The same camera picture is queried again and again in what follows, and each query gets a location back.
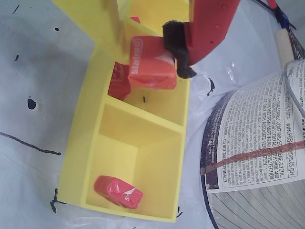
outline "red paint stripe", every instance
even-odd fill
[[[232,157],[226,158],[220,162],[217,162],[216,164],[209,165],[206,168],[201,168],[200,173],[201,175],[208,174],[217,168],[224,166],[229,163],[238,162],[238,161],[245,161],[248,159],[252,159],[259,156],[267,156],[267,155],[274,155],[274,154],[280,154],[280,153],[286,153],[291,150],[295,149],[304,149],[305,148],[305,141],[299,141],[294,143],[288,143],[283,146],[278,146],[274,148],[265,148],[265,149],[259,149],[248,153],[241,153],[236,154]]]

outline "black ink mark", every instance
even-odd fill
[[[15,11],[14,11],[12,14],[14,14],[14,13],[16,12],[16,10],[18,9],[19,6],[20,6],[20,5],[17,6],[17,8],[15,9]]]
[[[57,193],[58,193],[58,189],[56,188],[56,189],[55,189],[55,194],[54,194],[54,200],[52,200],[52,201],[50,202],[51,207],[52,207],[52,210],[53,210],[54,213],[56,213],[56,207],[55,207],[54,203],[66,204],[66,203],[64,203],[64,202],[61,202],[61,201],[58,201],[58,200],[57,200]]]
[[[31,148],[36,149],[36,150],[38,150],[38,151],[40,151],[40,152],[43,152],[43,153],[61,155],[61,153],[59,153],[59,152],[57,153],[57,152],[50,151],[50,150],[40,149],[40,148],[38,148],[38,147],[36,147],[36,146],[34,146],[34,145],[32,145],[32,144],[26,143],[26,142],[24,142],[24,141],[22,141],[22,140],[20,140],[20,139],[18,139],[18,138],[16,138],[16,137],[12,136],[12,135],[8,135],[8,134],[3,133],[3,132],[1,132],[1,131],[0,131],[0,135],[1,135],[1,136],[4,136],[4,137],[8,137],[8,138],[10,138],[10,139],[13,139],[13,140],[15,140],[15,141],[17,141],[17,142],[19,142],[19,143],[25,145],[25,146],[31,147]]]
[[[30,110],[35,109],[36,108],[36,102],[34,100],[32,100],[32,99],[28,99],[28,108]]]
[[[179,215],[178,215],[176,218],[178,218],[179,216],[181,216],[181,215],[182,215],[182,213],[183,213],[183,212],[180,212],[180,214],[179,214]]]
[[[211,80],[210,78],[209,78],[209,80],[210,80],[210,83],[211,83],[211,89],[210,89],[209,93],[207,94],[207,96],[209,96],[210,93],[213,92],[213,90],[215,89],[215,84],[214,84],[213,80]]]
[[[178,213],[179,213],[179,212],[180,212],[180,206],[178,206]],[[178,218],[179,216],[181,216],[182,213],[183,213],[183,212],[180,212],[180,214],[179,214],[176,218]]]

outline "yellow container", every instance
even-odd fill
[[[185,21],[184,0],[54,0],[96,43],[81,88],[61,171],[58,200],[97,211],[175,222],[183,163],[188,80],[174,90],[132,88],[108,96],[115,61],[128,63],[130,38]],[[129,19],[139,16],[141,24]],[[139,207],[117,206],[94,191],[100,175],[144,193]]]

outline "black marker line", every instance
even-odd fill
[[[40,151],[40,152],[43,152],[43,153],[61,155],[61,153],[59,153],[59,152],[57,153],[57,152],[51,151],[51,150],[40,149],[40,148],[38,148],[38,147],[36,147],[36,146],[34,146],[34,145],[32,145],[32,144],[26,143],[26,142],[24,142],[24,141],[22,141],[22,140],[20,140],[20,139],[18,139],[18,138],[16,138],[16,137],[12,136],[12,135],[8,135],[8,134],[3,133],[3,132],[1,132],[1,131],[0,131],[0,135],[1,135],[1,136],[4,136],[4,137],[8,137],[8,138],[10,138],[10,139],[13,139],[13,140],[15,140],[15,141],[17,141],[17,142],[19,142],[19,143],[25,145],[25,146],[31,147],[31,148],[36,149],[36,150],[38,150],[38,151]]]
[[[17,6],[17,8],[15,9],[15,11],[14,11],[12,14],[14,14],[14,13],[17,11],[17,9],[19,8],[19,6],[20,6],[20,5]]]

